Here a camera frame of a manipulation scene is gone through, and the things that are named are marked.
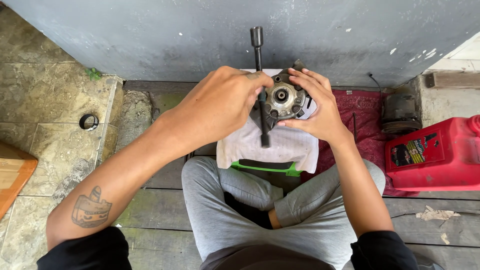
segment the green plastic stool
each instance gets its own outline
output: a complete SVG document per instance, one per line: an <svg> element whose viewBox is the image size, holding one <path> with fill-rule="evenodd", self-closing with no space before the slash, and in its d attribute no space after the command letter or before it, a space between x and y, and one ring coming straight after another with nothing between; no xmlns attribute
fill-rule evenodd
<svg viewBox="0 0 480 270"><path fill-rule="evenodd" d="M241 165L240 164L240 161L235 161L235 162L232 162L232 165L231 165L232 168L236 169L236 170L239 170L239 169L252 169L252 170L259 170L259 171L268 171L268 172L284 172L286 176L300 176L300 173L302 171L297 171L295 170L295 162L292 163L292 165L290 166L290 168L288 169L284 169L284 170L281 170L281 169L269 169L269 168L259 168L259 167L252 167L252 166L245 166L245 165Z"/></svg>

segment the small plant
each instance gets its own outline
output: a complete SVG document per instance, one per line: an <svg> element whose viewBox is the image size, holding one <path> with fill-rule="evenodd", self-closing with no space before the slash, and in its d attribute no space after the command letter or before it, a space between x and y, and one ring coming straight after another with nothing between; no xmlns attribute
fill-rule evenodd
<svg viewBox="0 0 480 270"><path fill-rule="evenodd" d="M95 68L92 69L85 69L85 72L87 75L90 77L90 81L93 81L94 79L96 81L100 80L100 71L96 71Z"/></svg>

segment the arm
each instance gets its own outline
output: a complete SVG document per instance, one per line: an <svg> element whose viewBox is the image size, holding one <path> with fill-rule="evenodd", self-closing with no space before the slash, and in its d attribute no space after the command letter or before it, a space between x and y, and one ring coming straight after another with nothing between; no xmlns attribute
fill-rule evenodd
<svg viewBox="0 0 480 270"><path fill-rule="evenodd" d="M290 80L302 86L315 100L317 110L307 119L278 123L299 128L330 144L340 176L345 211L357 237L367 232L393 231L382 195L373 182L352 133L344 126L327 78L306 69L289 70Z"/></svg>
<svg viewBox="0 0 480 270"><path fill-rule="evenodd" d="M262 72L230 67L211 72L178 106L96 168L50 213L48 250L110 226L142 184L165 164L241 128L260 87L272 85Z"/></svg>

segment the black sleeve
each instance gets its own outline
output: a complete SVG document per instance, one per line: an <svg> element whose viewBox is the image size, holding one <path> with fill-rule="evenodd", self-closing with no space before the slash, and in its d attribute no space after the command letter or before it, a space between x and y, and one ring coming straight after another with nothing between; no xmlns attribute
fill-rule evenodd
<svg viewBox="0 0 480 270"><path fill-rule="evenodd" d="M132 270L128 261L128 243L116 227L67 240L51 249L36 264L38 270Z"/></svg>
<svg viewBox="0 0 480 270"><path fill-rule="evenodd" d="M395 232L364 233L350 246L355 270L418 270L413 252Z"/></svg>

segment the black rubber ring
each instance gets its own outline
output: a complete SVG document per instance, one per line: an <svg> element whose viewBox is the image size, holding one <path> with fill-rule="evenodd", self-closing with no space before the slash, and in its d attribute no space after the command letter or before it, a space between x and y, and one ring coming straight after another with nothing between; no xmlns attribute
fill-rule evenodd
<svg viewBox="0 0 480 270"><path fill-rule="evenodd" d="M90 128L85 128L85 121L87 121L89 117L93 117L93 125ZM96 127L98 127L98 118L93 114L86 114L80 118L78 124L80 125L81 129L85 129L86 131L92 131L96 129Z"/></svg>

